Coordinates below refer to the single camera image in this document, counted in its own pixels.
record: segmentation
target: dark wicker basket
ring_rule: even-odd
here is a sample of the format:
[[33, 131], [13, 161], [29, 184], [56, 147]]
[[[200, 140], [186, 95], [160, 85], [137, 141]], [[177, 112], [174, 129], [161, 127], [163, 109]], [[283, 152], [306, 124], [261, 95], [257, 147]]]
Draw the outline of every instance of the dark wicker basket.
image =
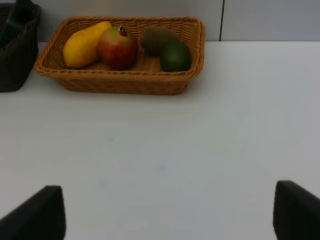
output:
[[[14, 3], [0, 3], [0, 32]], [[33, 20], [24, 31], [0, 49], [0, 92], [19, 90], [28, 78], [38, 57], [38, 24], [41, 9], [35, 4]]]

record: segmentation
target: black object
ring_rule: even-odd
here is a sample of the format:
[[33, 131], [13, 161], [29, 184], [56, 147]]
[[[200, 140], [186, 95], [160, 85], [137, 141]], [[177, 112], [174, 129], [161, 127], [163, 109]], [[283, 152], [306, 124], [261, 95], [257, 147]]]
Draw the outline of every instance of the black object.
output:
[[30, 0], [17, 3], [0, 3], [0, 92], [19, 90], [38, 57], [41, 9]]
[[46, 186], [0, 220], [0, 240], [63, 240], [65, 235], [60, 186]]
[[292, 181], [278, 181], [273, 227], [278, 240], [320, 240], [320, 199]]
[[16, 0], [0, 36], [0, 49], [6, 46], [18, 34], [22, 33], [25, 25], [30, 22], [35, 12], [35, 6], [30, 0]]

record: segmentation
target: basket rim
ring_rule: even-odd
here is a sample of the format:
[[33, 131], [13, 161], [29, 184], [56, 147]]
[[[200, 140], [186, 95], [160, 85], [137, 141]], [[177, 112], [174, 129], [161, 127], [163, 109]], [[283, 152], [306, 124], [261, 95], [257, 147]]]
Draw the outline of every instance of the basket rim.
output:
[[198, 28], [200, 31], [200, 42], [199, 42], [199, 53], [200, 56], [204, 55], [204, 47], [205, 47], [205, 38], [206, 38], [206, 31], [205, 31], [205, 25], [204, 23], [197, 17], [193, 16], [183, 16], [183, 17], [174, 17], [174, 16], [169, 16], [169, 17], [152, 17], [152, 16], [133, 16], [133, 17], [127, 17], [127, 16], [72, 16], [60, 23], [58, 28], [55, 30], [53, 36], [51, 39], [48, 41], [46, 44], [45, 48], [42, 50], [41, 54], [38, 56], [34, 69], [43, 76], [47, 77], [54, 77], [59, 74], [59, 78], [63, 78], [64, 76], [70, 76], [70, 74], [82, 74], [82, 77], [78, 77], [79, 80], [81, 78], [108, 78], [113, 75], [133, 75], [133, 76], [159, 76], [161, 78], [163, 77], [182, 77], [183, 79], [186, 78], [186, 76], [197, 76], [204, 65], [204, 60], [199, 57], [198, 62], [196, 63], [196, 66], [191, 68], [188, 71], [179, 71], [179, 72], [148, 72], [148, 71], [138, 71], [138, 70], [96, 70], [96, 69], [55, 69], [55, 68], [47, 68], [43, 66], [43, 63], [45, 59], [47, 58], [49, 51], [53, 47], [53, 45], [56, 43], [59, 34], [61, 34], [63, 28], [65, 28], [66, 24], [71, 21], [76, 21], [76, 20], [103, 20], [103, 21], [112, 21], [112, 20], [134, 20], [134, 21], [148, 21], [148, 20], [159, 20], [159, 21], [185, 21], [185, 22], [196, 22], [198, 24]]

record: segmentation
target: fruit basket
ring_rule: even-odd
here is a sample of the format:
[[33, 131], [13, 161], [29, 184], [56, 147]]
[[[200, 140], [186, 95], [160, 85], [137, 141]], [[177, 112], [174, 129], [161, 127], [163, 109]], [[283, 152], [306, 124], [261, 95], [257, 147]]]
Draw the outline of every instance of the fruit basket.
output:
[[[82, 69], [65, 65], [63, 48], [70, 36], [82, 29], [107, 21], [114, 26], [125, 25], [139, 44], [135, 64], [129, 70], [112, 70], [103, 62]], [[188, 71], [164, 72], [158, 57], [149, 56], [142, 49], [140, 35], [149, 25], [174, 30], [189, 47], [192, 63]], [[204, 65], [205, 26], [195, 17], [112, 17], [75, 16], [63, 21], [42, 53], [35, 70], [58, 81], [70, 91], [91, 93], [177, 95], [202, 70]]]

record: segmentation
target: wicker basket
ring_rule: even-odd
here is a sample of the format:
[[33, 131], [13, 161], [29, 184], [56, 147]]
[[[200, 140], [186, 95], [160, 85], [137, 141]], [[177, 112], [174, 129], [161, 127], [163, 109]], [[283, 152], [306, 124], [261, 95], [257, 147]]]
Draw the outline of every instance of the wicker basket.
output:
[[[130, 70], [111, 70], [103, 62], [83, 69], [69, 69], [63, 58], [63, 47], [76, 31], [108, 21], [114, 26], [125, 24], [139, 43], [139, 53]], [[147, 55], [140, 45], [140, 34], [146, 26], [158, 25], [174, 30], [192, 55], [191, 68], [181, 72], [163, 72], [158, 57]], [[92, 93], [125, 93], [177, 95], [204, 65], [205, 26], [195, 17], [90, 17], [76, 16], [63, 21], [39, 55], [35, 70], [57, 80], [71, 91]]]
[[[0, 32], [14, 7], [13, 3], [0, 3]], [[38, 57], [38, 24], [41, 9], [35, 5], [33, 20], [24, 31], [0, 49], [0, 92], [19, 90], [28, 78]]]

